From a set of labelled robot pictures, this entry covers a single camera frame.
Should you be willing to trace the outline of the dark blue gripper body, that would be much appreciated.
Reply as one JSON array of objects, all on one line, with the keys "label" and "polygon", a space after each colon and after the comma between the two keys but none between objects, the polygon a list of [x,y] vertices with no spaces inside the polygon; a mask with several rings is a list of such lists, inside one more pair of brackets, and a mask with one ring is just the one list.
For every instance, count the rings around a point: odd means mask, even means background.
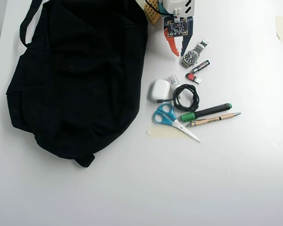
[{"label": "dark blue gripper body", "polygon": [[164,29],[168,28],[168,36],[192,35],[193,17],[174,17],[164,18]]}]

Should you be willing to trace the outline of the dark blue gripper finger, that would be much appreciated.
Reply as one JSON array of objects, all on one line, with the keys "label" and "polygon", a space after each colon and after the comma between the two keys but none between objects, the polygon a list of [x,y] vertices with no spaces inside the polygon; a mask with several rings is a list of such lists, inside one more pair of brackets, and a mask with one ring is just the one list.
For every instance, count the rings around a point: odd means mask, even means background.
[{"label": "dark blue gripper finger", "polygon": [[181,50],[181,56],[183,57],[185,52],[186,52],[186,49],[189,45],[189,42],[192,38],[192,35],[185,35],[183,36],[183,41],[182,41],[182,50]]}]

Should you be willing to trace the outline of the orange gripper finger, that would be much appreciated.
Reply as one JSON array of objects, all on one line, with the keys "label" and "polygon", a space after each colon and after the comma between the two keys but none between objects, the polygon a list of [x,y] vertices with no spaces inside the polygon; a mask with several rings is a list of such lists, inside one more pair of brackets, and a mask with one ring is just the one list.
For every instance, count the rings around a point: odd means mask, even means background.
[{"label": "orange gripper finger", "polygon": [[175,44],[175,39],[174,37],[169,37],[168,36],[168,28],[164,29],[164,36],[171,48],[171,51],[178,57],[179,56],[179,52],[178,49],[176,48],[176,44]]}]

